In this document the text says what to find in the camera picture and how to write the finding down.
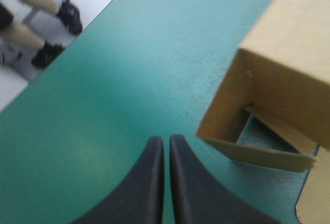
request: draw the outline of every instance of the cardboard flap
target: cardboard flap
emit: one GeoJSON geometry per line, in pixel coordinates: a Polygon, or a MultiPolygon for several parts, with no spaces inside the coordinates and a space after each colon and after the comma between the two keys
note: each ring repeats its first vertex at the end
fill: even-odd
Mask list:
{"type": "Polygon", "coordinates": [[[303,172],[310,169],[317,160],[313,156],[247,147],[229,142],[206,142],[236,161],[288,171],[303,172]]]}
{"type": "Polygon", "coordinates": [[[320,148],[317,159],[296,205],[302,224],[330,223],[330,153],[320,148]]]}
{"type": "Polygon", "coordinates": [[[244,51],[239,50],[213,99],[197,135],[236,142],[249,115],[242,110],[252,104],[252,80],[246,71],[244,51]]]}
{"type": "Polygon", "coordinates": [[[313,140],[309,139],[282,119],[268,113],[258,106],[248,106],[245,107],[244,110],[255,116],[300,153],[310,154],[316,148],[317,144],[313,140]]]}

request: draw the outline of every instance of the gray floor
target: gray floor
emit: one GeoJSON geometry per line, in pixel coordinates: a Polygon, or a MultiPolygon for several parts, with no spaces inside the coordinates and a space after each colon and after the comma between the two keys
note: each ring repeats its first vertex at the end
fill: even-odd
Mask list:
{"type": "MultiPolygon", "coordinates": [[[[81,20],[84,28],[87,27],[94,18],[106,7],[111,0],[71,0],[79,7],[81,12],[81,20]]],[[[62,23],[55,17],[39,11],[32,19],[30,26],[38,34],[44,37],[50,43],[60,43],[68,46],[75,39],[62,23]]],[[[34,68],[30,60],[36,54],[36,51],[20,48],[23,51],[21,59],[13,64],[13,68],[19,72],[29,82],[33,81],[42,72],[34,68]]]]}

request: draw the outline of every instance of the white floor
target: white floor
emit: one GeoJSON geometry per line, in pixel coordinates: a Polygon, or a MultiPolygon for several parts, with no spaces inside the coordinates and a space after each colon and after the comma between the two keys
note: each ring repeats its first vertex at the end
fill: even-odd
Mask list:
{"type": "MultiPolygon", "coordinates": [[[[111,0],[71,0],[71,2],[80,9],[84,28],[96,18],[110,1],[111,0]]],[[[12,5],[12,8],[16,9],[14,12],[16,13],[19,7],[17,5],[12,5]]],[[[68,46],[75,39],[74,36],[66,31],[58,19],[42,11],[33,18],[30,26],[50,43],[61,43],[64,46],[68,46]]],[[[27,87],[27,82],[33,81],[42,73],[41,70],[35,69],[30,64],[30,60],[36,52],[23,48],[22,50],[23,57],[12,65],[14,70],[0,65],[0,80],[2,81],[2,86],[0,88],[0,111],[27,87]]]]}

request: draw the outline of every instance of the teal tabletop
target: teal tabletop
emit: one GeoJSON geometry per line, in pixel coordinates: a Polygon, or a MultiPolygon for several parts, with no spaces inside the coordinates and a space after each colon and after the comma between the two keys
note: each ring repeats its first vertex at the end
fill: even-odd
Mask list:
{"type": "MultiPolygon", "coordinates": [[[[113,0],[0,114],[0,223],[75,220],[159,135],[163,223],[172,224],[168,140],[180,133],[230,191],[282,223],[298,224],[294,205],[305,173],[233,162],[195,137],[238,44],[270,2],[113,0]]],[[[252,119],[241,140],[279,138],[252,119]]]]}

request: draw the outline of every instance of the black sneaker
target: black sneaker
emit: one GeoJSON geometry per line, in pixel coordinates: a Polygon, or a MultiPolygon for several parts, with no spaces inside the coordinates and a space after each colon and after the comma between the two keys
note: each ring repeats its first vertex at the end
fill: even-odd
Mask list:
{"type": "Polygon", "coordinates": [[[79,35],[82,32],[79,10],[70,3],[70,0],[62,3],[57,16],[72,34],[79,35]]]}
{"type": "Polygon", "coordinates": [[[37,55],[31,60],[33,66],[37,68],[46,68],[55,60],[55,58],[62,53],[64,48],[61,45],[55,44],[51,46],[48,43],[37,52],[37,55]]]}

